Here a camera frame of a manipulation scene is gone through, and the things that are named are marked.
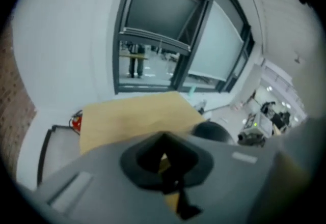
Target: glass pane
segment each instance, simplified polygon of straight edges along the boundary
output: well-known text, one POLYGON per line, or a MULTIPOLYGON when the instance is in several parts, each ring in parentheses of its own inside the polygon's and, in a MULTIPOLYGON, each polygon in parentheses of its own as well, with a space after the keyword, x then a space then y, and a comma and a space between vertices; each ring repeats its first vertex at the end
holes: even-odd
POLYGON ((242 44, 243 41, 229 18, 214 3, 189 74, 226 81, 242 44))
POLYGON ((234 4, 230 0, 215 0, 218 5, 221 6, 223 11, 229 17, 233 25, 235 26, 236 30, 241 34, 241 30, 243 27, 243 20, 239 15, 238 11, 236 10, 234 4))
POLYGON ((247 59, 246 59, 245 55, 242 54, 238 61, 238 64, 236 65, 236 67, 234 69, 234 72, 233 72, 235 76, 238 76, 238 77, 240 76, 240 73, 241 73, 242 69, 245 67, 246 62, 247 62, 247 59))
POLYGON ((127 26, 179 40, 197 5, 197 0, 132 0, 127 26))
POLYGON ((120 41, 120 83, 169 86, 178 60, 173 51, 120 41))
POLYGON ((219 82, 219 80, 214 79, 214 78, 188 74, 183 83, 183 86, 184 87, 196 86, 198 88, 215 89, 218 82, 219 82))

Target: black plastic part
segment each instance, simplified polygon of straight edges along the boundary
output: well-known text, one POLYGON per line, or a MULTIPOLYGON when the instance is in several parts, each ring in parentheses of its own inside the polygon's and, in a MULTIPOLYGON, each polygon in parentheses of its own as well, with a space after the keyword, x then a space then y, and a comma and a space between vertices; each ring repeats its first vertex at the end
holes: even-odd
POLYGON ((234 140, 229 132, 221 125, 211 121, 197 125, 193 130, 193 135, 217 142, 234 144, 234 140))
POLYGON ((170 133, 159 132, 130 147, 121 156, 124 174, 138 187, 168 194, 184 187, 201 184, 213 168, 212 156, 201 148, 170 133), (163 154, 171 167, 158 173, 163 154))
POLYGON ((189 204, 187 195, 185 194, 184 190, 180 190, 177 206, 177 213, 179 214, 180 218, 186 220, 196 216, 201 212, 201 209, 189 204))

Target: brick wall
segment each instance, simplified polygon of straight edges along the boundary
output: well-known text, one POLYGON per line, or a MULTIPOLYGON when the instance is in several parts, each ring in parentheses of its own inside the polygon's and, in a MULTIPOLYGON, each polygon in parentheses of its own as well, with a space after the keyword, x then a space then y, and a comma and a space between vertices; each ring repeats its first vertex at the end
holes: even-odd
POLYGON ((34 116, 35 107, 17 69, 8 21, 0 36, 0 153, 14 179, 20 147, 34 116))

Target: white ceiling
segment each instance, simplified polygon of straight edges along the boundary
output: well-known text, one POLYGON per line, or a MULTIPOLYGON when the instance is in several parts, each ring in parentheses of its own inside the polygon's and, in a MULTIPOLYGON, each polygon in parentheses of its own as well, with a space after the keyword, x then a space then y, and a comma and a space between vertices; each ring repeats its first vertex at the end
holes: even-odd
POLYGON ((265 57, 291 76, 305 63, 324 38, 312 8, 299 0, 261 0, 265 19, 265 57), (301 63, 294 61, 300 55, 301 63))

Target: person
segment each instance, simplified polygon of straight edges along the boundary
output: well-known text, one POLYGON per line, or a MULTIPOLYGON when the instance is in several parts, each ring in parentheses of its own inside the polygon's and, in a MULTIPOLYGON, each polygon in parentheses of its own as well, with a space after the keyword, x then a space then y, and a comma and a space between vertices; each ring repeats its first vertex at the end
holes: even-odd
POLYGON ((287 111, 285 113, 279 113, 281 119, 283 120, 283 122, 286 124, 286 125, 289 125, 290 124, 290 116, 291 114, 287 111))
MULTIPOLYGON (((131 54, 141 54, 145 55, 145 48, 142 44, 128 44, 128 50, 131 54)), ((132 78, 134 78, 134 67, 135 67, 136 59, 130 58, 129 63, 129 74, 132 78)), ((137 59, 137 75, 138 78, 142 78, 144 70, 144 60, 137 59)))
POLYGON ((260 111, 266 115, 267 118, 271 119, 274 116, 274 110, 273 110, 273 105, 275 105, 276 103, 274 101, 272 102, 265 102, 260 111))

